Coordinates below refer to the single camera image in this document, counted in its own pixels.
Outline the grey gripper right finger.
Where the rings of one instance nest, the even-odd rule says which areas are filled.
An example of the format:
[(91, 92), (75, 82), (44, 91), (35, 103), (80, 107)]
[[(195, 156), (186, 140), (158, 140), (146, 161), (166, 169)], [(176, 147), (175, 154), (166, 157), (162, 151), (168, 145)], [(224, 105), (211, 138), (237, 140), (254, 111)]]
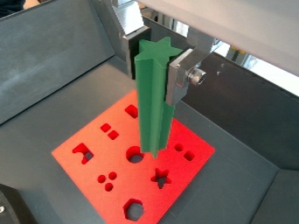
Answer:
[(216, 49), (215, 38), (195, 28), (188, 29), (187, 43), (191, 48), (184, 50), (168, 66), (166, 102), (174, 106), (186, 96), (188, 86), (199, 86), (206, 72), (200, 69), (203, 60)]

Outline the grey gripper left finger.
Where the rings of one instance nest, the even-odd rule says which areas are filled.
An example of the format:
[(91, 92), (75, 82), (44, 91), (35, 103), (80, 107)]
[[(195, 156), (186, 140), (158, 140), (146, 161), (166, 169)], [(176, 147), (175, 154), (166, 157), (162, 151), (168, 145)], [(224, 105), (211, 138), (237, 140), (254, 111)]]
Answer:
[(128, 76), (136, 78), (135, 56), (139, 54), (139, 40), (151, 38), (151, 28), (146, 26), (138, 1), (112, 0), (116, 23), (120, 25), (122, 49), (126, 53)]

